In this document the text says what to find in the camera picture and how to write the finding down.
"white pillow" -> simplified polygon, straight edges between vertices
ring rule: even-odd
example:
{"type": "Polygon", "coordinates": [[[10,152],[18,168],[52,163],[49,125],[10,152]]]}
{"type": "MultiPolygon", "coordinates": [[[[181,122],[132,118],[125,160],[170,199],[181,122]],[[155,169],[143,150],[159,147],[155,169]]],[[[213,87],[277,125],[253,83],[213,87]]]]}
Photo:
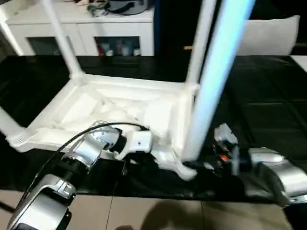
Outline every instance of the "white pillow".
{"type": "Polygon", "coordinates": [[[247,20],[237,55],[289,55],[296,42],[299,16],[247,20]]]}

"white shelf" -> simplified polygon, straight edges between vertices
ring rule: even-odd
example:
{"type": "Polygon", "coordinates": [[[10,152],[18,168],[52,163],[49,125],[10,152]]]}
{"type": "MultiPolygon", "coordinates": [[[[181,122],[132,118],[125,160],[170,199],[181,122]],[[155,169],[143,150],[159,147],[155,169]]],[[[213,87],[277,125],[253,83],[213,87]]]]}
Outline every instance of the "white shelf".
{"type": "MultiPolygon", "coordinates": [[[[94,18],[84,8],[80,8],[72,2],[56,2],[54,6],[61,23],[148,23],[153,22],[154,18],[154,9],[130,16],[110,13],[106,16],[94,18]]],[[[50,20],[40,3],[20,11],[7,21],[8,25],[45,23],[50,23],[50,20]]]]}

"glass cabinet door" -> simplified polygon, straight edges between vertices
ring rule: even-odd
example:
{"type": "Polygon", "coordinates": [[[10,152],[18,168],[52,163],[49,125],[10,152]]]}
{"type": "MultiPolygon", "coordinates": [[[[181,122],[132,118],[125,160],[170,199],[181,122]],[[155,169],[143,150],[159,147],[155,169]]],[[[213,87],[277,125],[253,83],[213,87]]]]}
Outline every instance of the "glass cabinet door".
{"type": "Polygon", "coordinates": [[[140,40],[132,37],[94,37],[100,56],[139,56],[140,40]]]}

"tile floor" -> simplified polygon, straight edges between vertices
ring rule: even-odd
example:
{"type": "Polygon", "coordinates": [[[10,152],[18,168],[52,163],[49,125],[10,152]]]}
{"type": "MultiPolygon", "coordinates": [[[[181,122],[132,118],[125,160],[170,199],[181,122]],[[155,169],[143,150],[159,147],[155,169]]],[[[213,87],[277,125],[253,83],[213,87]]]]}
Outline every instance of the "tile floor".
{"type": "MultiPolygon", "coordinates": [[[[21,193],[0,190],[16,206],[21,193]]],[[[79,195],[69,230],[290,230],[276,205],[79,195]]],[[[0,230],[10,214],[0,209],[0,230]]]]}

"black cable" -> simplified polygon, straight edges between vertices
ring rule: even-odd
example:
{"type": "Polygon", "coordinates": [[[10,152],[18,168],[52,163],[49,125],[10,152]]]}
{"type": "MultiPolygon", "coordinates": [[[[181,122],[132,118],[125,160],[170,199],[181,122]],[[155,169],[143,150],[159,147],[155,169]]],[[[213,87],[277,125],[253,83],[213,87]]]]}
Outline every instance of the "black cable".
{"type": "Polygon", "coordinates": [[[9,213],[14,213],[15,209],[10,206],[10,205],[7,205],[5,203],[3,203],[2,201],[0,201],[0,209],[3,209],[9,213]]]}
{"type": "Polygon", "coordinates": [[[106,127],[106,126],[114,126],[114,125],[130,125],[130,126],[138,126],[141,128],[141,131],[145,131],[148,130],[148,128],[141,126],[139,124],[136,123],[129,123],[129,122],[112,122],[112,123],[103,123],[103,124],[99,124],[93,127],[90,127],[80,133],[78,133],[77,135],[73,136],[71,139],[69,139],[67,142],[65,142],[60,148],[58,148],[57,151],[55,151],[49,158],[48,160],[42,165],[42,167],[38,170],[38,172],[36,173],[35,177],[33,178],[32,182],[30,183],[30,185],[27,187],[27,189],[25,190],[23,196],[21,197],[17,208],[19,208],[20,204],[25,200],[25,198],[28,196],[30,190],[33,187],[33,184],[35,184],[36,179],[38,178],[38,176],[41,174],[41,172],[46,168],[46,166],[49,164],[49,162],[54,159],[58,154],[60,154],[60,152],[67,147],[70,143],[72,143],[75,139],[79,138],[80,136],[87,134],[97,128],[101,128],[101,127],[106,127]]]}

